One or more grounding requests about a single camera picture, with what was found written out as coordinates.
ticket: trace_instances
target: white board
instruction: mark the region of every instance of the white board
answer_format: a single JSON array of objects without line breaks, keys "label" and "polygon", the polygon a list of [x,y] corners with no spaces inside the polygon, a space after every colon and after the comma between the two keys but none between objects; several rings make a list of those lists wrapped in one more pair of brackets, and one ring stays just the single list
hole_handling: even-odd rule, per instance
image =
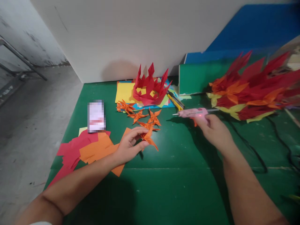
[{"label": "white board", "polygon": [[205,51],[247,3],[274,0],[31,0],[83,83],[154,76]]}]

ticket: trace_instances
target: green tabletop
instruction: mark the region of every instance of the green tabletop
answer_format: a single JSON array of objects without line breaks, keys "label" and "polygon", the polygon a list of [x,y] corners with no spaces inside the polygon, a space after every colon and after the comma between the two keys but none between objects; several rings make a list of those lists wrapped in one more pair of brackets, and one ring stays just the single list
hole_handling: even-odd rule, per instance
[{"label": "green tabletop", "polygon": [[[114,144],[120,142],[126,127],[138,126],[132,125],[132,118],[116,111],[116,90],[116,82],[84,84],[62,143],[77,137],[79,128],[87,126],[88,103],[96,99],[106,102],[106,126]],[[210,108],[205,95],[192,96],[183,103],[186,108]],[[110,172],[65,217],[64,224],[233,224],[221,158],[191,119],[173,117],[174,113],[175,108],[164,108],[158,117],[161,130],[153,132],[152,139],[159,152],[154,146],[147,147],[143,154],[126,163],[120,177]],[[267,174],[256,174],[262,187],[294,223],[300,208],[287,196],[299,190],[299,177],[288,163],[286,147],[276,138],[267,119],[250,124],[231,120],[269,168]],[[272,120],[293,154],[299,154],[299,128],[285,112],[279,112]],[[262,171],[254,153],[224,122],[250,166]],[[76,168],[84,165],[80,161]],[[45,187],[61,167],[62,157],[56,156]]]}]

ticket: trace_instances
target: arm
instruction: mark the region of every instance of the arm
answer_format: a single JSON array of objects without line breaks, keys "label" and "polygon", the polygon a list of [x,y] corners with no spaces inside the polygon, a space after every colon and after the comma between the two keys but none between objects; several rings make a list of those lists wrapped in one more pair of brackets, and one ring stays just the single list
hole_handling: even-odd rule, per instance
[{"label": "arm", "polygon": [[207,115],[207,126],[195,117],[204,136],[223,156],[223,167],[228,187],[230,207],[236,225],[288,224],[288,221],[259,184],[246,159],[219,118]]},{"label": "arm", "polygon": [[139,134],[147,132],[148,130],[143,127],[132,129],[123,137],[115,153],[72,172],[47,188],[29,204],[16,225],[40,221],[52,225],[62,224],[63,217],[70,213],[112,169],[130,161],[149,145],[148,142],[142,141],[134,146]]}]

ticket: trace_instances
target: power cord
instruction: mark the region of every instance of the power cord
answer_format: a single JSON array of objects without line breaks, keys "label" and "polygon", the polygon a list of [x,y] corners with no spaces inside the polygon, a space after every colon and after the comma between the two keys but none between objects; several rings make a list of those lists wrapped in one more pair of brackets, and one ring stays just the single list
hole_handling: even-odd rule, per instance
[{"label": "power cord", "polygon": [[255,173],[268,173],[268,168],[264,162],[264,160],[262,159],[262,157],[259,155],[259,153],[256,151],[256,149],[238,132],[238,130],[236,129],[236,127],[234,126],[234,124],[227,118],[227,115],[225,113],[222,112],[223,118],[230,124],[230,126],[233,128],[233,130],[237,133],[237,135],[240,137],[240,139],[244,142],[244,144],[254,152],[254,154],[256,155],[257,159],[260,161],[262,167],[263,167],[263,172],[261,171],[256,171],[253,170],[253,172]]},{"label": "power cord", "polygon": [[293,168],[297,171],[297,172],[300,172],[300,168],[298,166],[296,166],[292,160],[292,150],[291,148],[281,139],[279,133],[278,133],[278,130],[277,130],[277,127],[276,127],[276,124],[273,120],[271,120],[269,117],[267,117],[267,119],[270,121],[270,123],[272,124],[273,126],[273,129],[275,131],[275,135],[276,137],[278,138],[278,140],[281,142],[281,144],[287,148],[288,150],[288,154],[287,154],[287,159],[288,159],[288,162],[293,166]]}]

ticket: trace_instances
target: gray floor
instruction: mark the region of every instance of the gray floor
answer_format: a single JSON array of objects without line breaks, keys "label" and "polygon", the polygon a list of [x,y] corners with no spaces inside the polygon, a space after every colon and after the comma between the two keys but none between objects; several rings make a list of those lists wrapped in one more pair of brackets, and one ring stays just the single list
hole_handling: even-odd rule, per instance
[{"label": "gray floor", "polygon": [[30,80],[0,108],[0,224],[43,190],[82,89],[72,67],[41,69],[48,81]]}]

